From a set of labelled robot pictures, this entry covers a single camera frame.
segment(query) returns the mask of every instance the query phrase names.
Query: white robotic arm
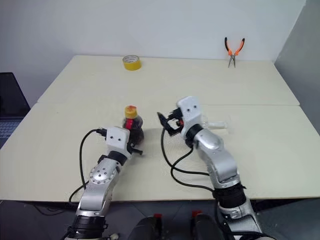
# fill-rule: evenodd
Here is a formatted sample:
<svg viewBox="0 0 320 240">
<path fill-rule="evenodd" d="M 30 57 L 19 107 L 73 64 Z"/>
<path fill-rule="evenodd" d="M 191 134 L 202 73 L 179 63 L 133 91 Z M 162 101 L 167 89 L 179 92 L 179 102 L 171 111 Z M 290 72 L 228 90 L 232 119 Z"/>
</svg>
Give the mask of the white robotic arm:
<svg viewBox="0 0 320 240">
<path fill-rule="evenodd" d="M 226 223 L 221 225 L 225 228 L 222 229 L 224 233 L 234 236 L 235 240 L 250 236 L 250 232 L 253 236 L 264 237 L 251 202 L 241 185 L 235 159 L 225 149 L 221 137 L 202 127 L 202 113 L 197 98 L 185 97 L 176 106 L 177 109 L 168 118 L 158 112 L 160 122 L 170 136 L 181 133 L 185 143 L 189 147 L 194 146 L 206 163 L 214 187 L 213 196 L 218 201 L 218 209 Z M 168 123 L 171 120 L 176 121 L 178 128 L 171 127 Z"/>
<path fill-rule="evenodd" d="M 131 147 L 129 136 L 130 131 L 124 128 L 106 129 L 107 155 L 102 155 L 90 171 L 90 179 L 79 202 L 76 218 L 65 240 L 101 239 L 107 227 L 105 216 L 120 171 L 133 152 L 142 154 L 142 151 Z"/>
</svg>

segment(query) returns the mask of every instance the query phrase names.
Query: bottle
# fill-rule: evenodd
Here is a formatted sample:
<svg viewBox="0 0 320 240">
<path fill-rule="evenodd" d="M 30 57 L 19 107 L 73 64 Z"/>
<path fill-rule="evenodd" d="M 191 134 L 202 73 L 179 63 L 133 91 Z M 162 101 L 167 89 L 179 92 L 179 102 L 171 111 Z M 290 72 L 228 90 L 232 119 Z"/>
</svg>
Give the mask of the bottle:
<svg viewBox="0 0 320 240">
<path fill-rule="evenodd" d="M 202 126 L 205 129 L 227 129 L 228 124 L 225 121 L 208 122 L 208 117 L 202 115 Z"/>
<path fill-rule="evenodd" d="M 136 106 L 126 106 L 124 109 L 125 119 L 123 120 L 122 127 L 130 131 L 129 142 L 132 147 L 139 145 L 145 138 L 142 124 L 144 121 L 137 113 Z"/>
</svg>

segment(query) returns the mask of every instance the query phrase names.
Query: black cable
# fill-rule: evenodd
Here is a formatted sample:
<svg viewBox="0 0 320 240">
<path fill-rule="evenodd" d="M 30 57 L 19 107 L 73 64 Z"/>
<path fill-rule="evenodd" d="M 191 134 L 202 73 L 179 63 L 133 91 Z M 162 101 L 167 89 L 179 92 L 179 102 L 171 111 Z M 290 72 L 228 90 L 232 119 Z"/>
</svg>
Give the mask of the black cable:
<svg viewBox="0 0 320 240">
<path fill-rule="evenodd" d="M 60 211 L 60 212 L 49 214 L 49 213 L 45 213 L 45 212 L 41 211 L 36 205 L 32 205 L 32 206 L 34 206 L 34 208 L 44 216 L 55 216 L 55 215 L 63 214 L 65 212 L 65 211 Z"/>
<path fill-rule="evenodd" d="M 73 196 L 74 196 L 80 189 L 82 189 L 83 187 L 84 187 L 84 186 L 81 185 L 81 186 L 78 187 L 76 190 L 74 190 L 73 193 L 71 193 L 71 195 L 70 195 L 70 197 L 69 197 L 69 200 L 68 200 L 68 203 L 72 204 L 72 198 L 73 198 Z"/>
<path fill-rule="evenodd" d="M 175 161 L 174 164 L 172 164 L 172 167 L 171 167 L 171 169 L 170 169 L 171 177 L 172 177 L 178 184 L 181 184 L 181 185 L 183 185 L 183 186 L 187 186 L 187 187 L 191 187 L 191 188 L 205 189 L 205 190 L 208 190 L 208 191 L 214 193 L 215 191 L 214 191 L 213 189 L 211 189 L 210 187 L 202 186 L 202 185 L 194 185 L 194 184 L 185 183 L 185 182 L 182 182 L 182 181 L 178 180 L 178 179 L 174 176 L 175 166 L 176 166 L 180 161 L 182 161 L 182 160 L 185 159 L 187 156 L 189 156 L 189 155 L 193 152 L 193 150 L 194 150 L 194 148 L 192 147 L 189 152 L 187 152 L 185 155 L 183 155 L 183 156 L 180 157 L 177 161 Z"/>
<path fill-rule="evenodd" d="M 164 136 L 165 136 L 165 131 L 166 129 L 163 128 L 162 129 L 162 132 L 161 132 L 161 139 L 160 139 L 160 142 L 161 142 L 161 151 L 162 151 L 162 155 L 164 157 L 164 160 L 166 161 L 166 163 L 172 168 L 173 165 L 169 162 L 168 160 L 168 157 L 167 157 L 167 154 L 166 154 L 166 151 L 165 151 L 165 145 L 164 145 Z M 206 172 L 201 172 L 201 171 L 186 171 L 186 170 L 183 170 L 183 169 L 179 169 L 177 167 L 173 167 L 174 170 L 178 171 L 178 172 L 181 172 L 181 173 L 185 173 L 185 174 L 199 174 L 199 175 L 205 175 L 205 176 L 209 176 L 208 173 Z"/>
<path fill-rule="evenodd" d="M 82 182 L 82 187 L 84 189 L 86 189 L 86 183 L 85 183 L 85 177 L 84 177 L 84 171 L 83 171 L 83 168 L 82 168 L 82 148 L 84 146 L 84 143 L 85 143 L 85 140 L 86 138 L 94 133 L 94 132 L 97 132 L 99 131 L 99 129 L 92 129 L 90 130 L 86 135 L 84 135 L 82 141 L 81 141 L 81 144 L 80 144 L 80 150 L 79 150 L 79 166 L 80 166 L 80 176 L 81 176 L 81 182 Z"/>
</svg>

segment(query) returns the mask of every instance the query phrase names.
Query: pliers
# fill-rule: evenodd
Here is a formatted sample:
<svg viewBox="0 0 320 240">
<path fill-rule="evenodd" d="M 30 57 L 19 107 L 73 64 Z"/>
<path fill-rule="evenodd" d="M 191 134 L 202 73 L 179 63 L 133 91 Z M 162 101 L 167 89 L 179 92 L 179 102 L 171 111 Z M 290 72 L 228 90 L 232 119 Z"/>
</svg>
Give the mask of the pliers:
<svg viewBox="0 0 320 240">
<path fill-rule="evenodd" d="M 237 49 L 237 51 L 235 51 L 234 54 L 232 54 L 232 51 L 231 51 L 230 47 L 228 46 L 228 39 L 227 39 L 227 37 L 224 38 L 224 46 L 225 46 L 226 50 L 228 51 L 228 55 L 230 56 L 228 68 L 230 67 L 231 60 L 233 60 L 234 67 L 236 67 L 236 56 L 238 56 L 239 52 L 244 47 L 244 44 L 245 44 L 245 39 L 242 38 L 240 47 Z"/>
</svg>

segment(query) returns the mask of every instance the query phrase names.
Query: tape roll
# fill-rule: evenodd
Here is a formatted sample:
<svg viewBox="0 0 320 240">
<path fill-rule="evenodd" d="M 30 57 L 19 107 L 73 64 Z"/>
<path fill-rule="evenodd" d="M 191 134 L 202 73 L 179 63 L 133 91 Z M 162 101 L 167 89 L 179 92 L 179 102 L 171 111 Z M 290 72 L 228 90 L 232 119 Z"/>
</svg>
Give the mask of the tape roll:
<svg viewBox="0 0 320 240">
<path fill-rule="evenodd" d="M 125 56 L 122 61 L 127 70 L 134 71 L 141 68 L 140 58 L 136 55 Z"/>
</svg>

